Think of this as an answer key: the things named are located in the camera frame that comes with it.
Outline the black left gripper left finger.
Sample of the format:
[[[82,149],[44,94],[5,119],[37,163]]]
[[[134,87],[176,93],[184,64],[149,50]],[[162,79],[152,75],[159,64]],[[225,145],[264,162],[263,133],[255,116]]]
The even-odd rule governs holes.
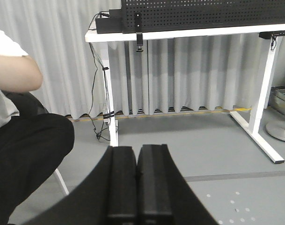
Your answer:
[[[108,147],[67,197],[28,225],[135,225],[136,158],[131,147]]]

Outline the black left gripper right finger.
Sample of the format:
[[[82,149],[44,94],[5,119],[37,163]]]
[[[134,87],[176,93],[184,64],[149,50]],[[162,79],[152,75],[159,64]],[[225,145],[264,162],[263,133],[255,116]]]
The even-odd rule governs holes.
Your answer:
[[[167,145],[143,145],[137,172],[141,225],[217,224],[180,173]]]

